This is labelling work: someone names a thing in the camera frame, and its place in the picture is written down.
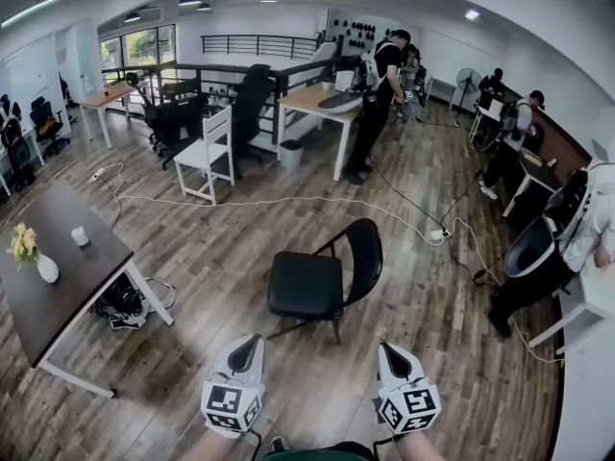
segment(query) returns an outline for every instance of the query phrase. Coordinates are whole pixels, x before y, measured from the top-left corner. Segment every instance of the man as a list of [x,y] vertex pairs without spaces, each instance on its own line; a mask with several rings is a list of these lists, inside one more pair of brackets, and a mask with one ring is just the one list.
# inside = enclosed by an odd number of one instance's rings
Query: man
[[413,44],[409,44],[406,48],[405,66],[402,67],[402,73],[406,76],[404,83],[404,92],[411,92],[412,99],[404,104],[400,116],[406,122],[412,116],[413,106],[416,103],[416,92],[414,90],[416,74],[419,71],[419,50]]
[[21,108],[12,103],[7,94],[0,97],[0,140],[9,154],[9,163],[15,179],[15,191],[21,191],[25,184],[32,185],[35,175],[30,165],[21,166],[12,152],[12,144],[21,136]]
[[[207,430],[199,442],[181,461],[226,461],[234,439]],[[412,432],[395,442],[402,461],[444,461],[430,440],[421,431]],[[344,442],[327,449],[291,450],[283,437],[272,440],[267,461],[375,461],[372,451],[354,442]]]
[[504,83],[502,77],[504,72],[501,68],[496,68],[491,77],[485,77],[480,81],[480,99],[479,106],[481,108],[489,109],[491,101],[497,99],[502,101],[504,98]]
[[500,141],[500,146],[493,157],[487,170],[480,181],[480,191],[491,200],[497,200],[498,195],[493,190],[496,181],[504,174],[514,169],[517,158],[526,136],[535,136],[535,130],[531,128],[532,112],[543,106],[545,96],[540,90],[534,90],[528,97],[517,102],[517,121],[511,132],[507,133]]
[[615,260],[615,165],[596,165],[589,171],[591,198],[587,211],[573,220],[567,240],[558,241],[556,250],[533,272],[508,279],[492,297],[488,318],[503,338],[510,336],[508,318],[551,295],[578,274],[590,256],[598,268]]
[[375,61],[378,76],[382,80],[376,91],[376,101],[364,101],[363,119],[357,133],[355,147],[350,154],[343,171],[344,179],[352,184],[362,184],[360,172],[369,173],[372,167],[365,160],[381,134],[391,102],[404,103],[404,90],[398,79],[398,71],[402,64],[402,50],[410,43],[407,31],[394,31],[391,36],[376,45]]

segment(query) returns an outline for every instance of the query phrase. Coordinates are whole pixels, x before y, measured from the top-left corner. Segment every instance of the hair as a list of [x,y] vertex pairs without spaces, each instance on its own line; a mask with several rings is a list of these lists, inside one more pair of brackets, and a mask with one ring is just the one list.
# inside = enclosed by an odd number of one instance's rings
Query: hair
[[400,37],[401,39],[405,39],[407,42],[412,41],[412,37],[408,31],[404,31],[403,29],[398,29],[397,31],[393,31],[391,33],[391,37]]
[[545,95],[540,90],[533,90],[529,95],[530,99],[538,99],[540,106],[545,104]]

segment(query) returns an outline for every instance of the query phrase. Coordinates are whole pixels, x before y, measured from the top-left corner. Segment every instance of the white cup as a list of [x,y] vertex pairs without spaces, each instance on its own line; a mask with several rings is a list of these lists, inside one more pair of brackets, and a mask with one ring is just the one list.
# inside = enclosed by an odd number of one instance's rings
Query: white cup
[[77,229],[74,229],[71,232],[71,235],[73,236],[73,239],[75,239],[77,246],[85,246],[89,242],[89,239],[86,236],[86,231],[83,227],[78,227]]

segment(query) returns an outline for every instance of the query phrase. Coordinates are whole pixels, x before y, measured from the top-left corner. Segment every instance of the white shirt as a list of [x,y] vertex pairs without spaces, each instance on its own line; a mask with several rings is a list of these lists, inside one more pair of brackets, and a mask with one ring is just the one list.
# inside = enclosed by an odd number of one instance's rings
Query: white shirt
[[601,244],[609,259],[615,259],[615,166],[597,167],[590,171],[589,177],[591,198],[587,212],[570,243],[559,243],[560,250],[566,248],[563,259],[573,272],[580,272]]
[[[531,108],[529,107],[527,99],[520,99],[517,101],[517,130],[529,130],[531,125]],[[504,137],[504,142],[508,144],[513,150],[520,152],[523,147],[523,141],[526,136],[520,133],[521,138],[515,140],[512,138],[512,133],[509,133]]]

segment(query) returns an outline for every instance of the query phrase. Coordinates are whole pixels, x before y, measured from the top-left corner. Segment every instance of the dark brown table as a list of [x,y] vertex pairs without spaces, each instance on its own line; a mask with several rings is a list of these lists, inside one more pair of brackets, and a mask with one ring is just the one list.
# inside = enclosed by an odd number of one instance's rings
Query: dark brown table
[[[18,269],[5,248],[11,231],[20,222],[37,233],[37,246],[60,269],[60,277],[47,283],[34,264]],[[89,243],[80,248],[73,229],[83,227]],[[166,324],[173,318],[164,309],[133,262],[134,253],[91,211],[65,181],[55,182],[9,222],[0,234],[0,276],[21,346],[32,367],[111,398],[113,391],[76,376],[49,356],[61,339],[96,302],[101,294],[126,272]]]
[[553,173],[551,169],[547,166],[547,164],[543,161],[541,165],[536,165],[531,160],[528,160],[524,157],[523,154],[519,156],[519,163],[521,167],[523,167],[523,172],[525,176],[519,184],[517,191],[514,196],[510,200],[510,203],[506,207],[504,211],[503,217],[507,217],[512,209],[515,207],[515,198],[517,198],[521,193],[526,191],[531,182],[536,182],[540,184],[545,189],[548,189],[552,193],[555,193],[560,187],[561,183],[557,179],[557,176]]

